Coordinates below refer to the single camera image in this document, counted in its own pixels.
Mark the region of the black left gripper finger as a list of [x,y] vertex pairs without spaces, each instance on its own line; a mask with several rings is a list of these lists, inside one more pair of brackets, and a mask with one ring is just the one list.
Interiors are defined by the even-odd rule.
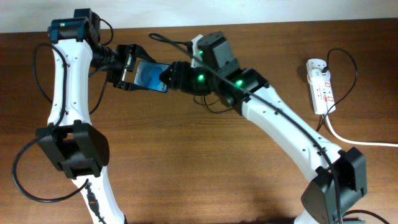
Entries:
[[156,61],[146,52],[146,50],[137,44],[132,44],[133,57],[143,59],[148,62],[156,63]]
[[119,87],[120,87],[120,89],[126,90],[126,91],[149,90],[148,88],[146,88],[144,86],[140,86],[135,83],[125,82],[125,81],[120,81]]

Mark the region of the blue Samsung Galaxy smartphone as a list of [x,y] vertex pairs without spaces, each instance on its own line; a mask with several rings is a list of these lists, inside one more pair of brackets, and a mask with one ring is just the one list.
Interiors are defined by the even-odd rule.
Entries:
[[149,90],[167,93],[169,88],[159,77],[168,68],[169,64],[141,60],[137,66],[134,84]]

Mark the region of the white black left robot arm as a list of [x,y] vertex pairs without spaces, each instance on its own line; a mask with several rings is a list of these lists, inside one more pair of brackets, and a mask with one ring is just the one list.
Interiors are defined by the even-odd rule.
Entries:
[[99,15],[90,8],[77,9],[72,18],[55,19],[48,28],[55,58],[55,86],[47,127],[39,146],[53,166],[78,187],[93,223],[126,223],[116,203],[108,178],[109,144],[93,127],[88,106],[89,70],[107,73],[114,87],[134,91],[139,86],[125,82],[137,59],[153,58],[137,44],[116,49],[100,42]]

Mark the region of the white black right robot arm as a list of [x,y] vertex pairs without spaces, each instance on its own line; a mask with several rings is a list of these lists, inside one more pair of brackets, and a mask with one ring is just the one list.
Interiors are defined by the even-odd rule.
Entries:
[[295,162],[308,187],[296,223],[343,223],[346,212],[367,192],[366,159],[324,138],[295,114],[269,82],[241,68],[221,32],[199,36],[182,47],[189,61],[160,74],[169,88],[195,96],[216,94],[226,105],[268,134]]

